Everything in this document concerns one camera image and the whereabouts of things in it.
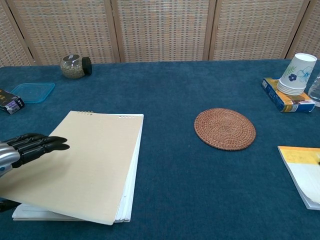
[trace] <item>white paper cup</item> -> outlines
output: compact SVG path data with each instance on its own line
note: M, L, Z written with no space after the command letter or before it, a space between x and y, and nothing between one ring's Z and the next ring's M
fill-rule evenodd
M295 54L279 80L279 91L289 94L292 90L293 92L302 94L316 62L317 58L313 55L307 53Z

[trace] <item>round coaster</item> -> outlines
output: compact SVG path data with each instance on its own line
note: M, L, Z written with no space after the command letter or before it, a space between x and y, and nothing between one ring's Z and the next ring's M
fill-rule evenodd
M256 138L256 129L249 119L225 108L201 112L194 121L194 129L206 144L228 151L245 149Z

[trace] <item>black package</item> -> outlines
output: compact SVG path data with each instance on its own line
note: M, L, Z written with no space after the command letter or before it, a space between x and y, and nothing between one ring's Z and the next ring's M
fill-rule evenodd
M25 106L25 103L21 99L21 97L0 89L0 109L1 110L12 115L18 110L22 109L24 106Z

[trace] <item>small box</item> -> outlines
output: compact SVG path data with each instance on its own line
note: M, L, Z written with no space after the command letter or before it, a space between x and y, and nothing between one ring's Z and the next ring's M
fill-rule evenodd
M277 89L278 82L279 79L265 77L261 85L280 112L309 113L315 108L315 102L307 94L302 93L298 96L286 95Z
M0 110L12 115L24 106L25 103L21 97L0 89Z

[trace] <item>blue plastic lid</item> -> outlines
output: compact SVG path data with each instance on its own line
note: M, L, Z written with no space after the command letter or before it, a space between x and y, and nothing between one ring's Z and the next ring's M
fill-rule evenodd
M42 103L55 88L53 82L22 83L16 86L11 93L22 98L27 104Z

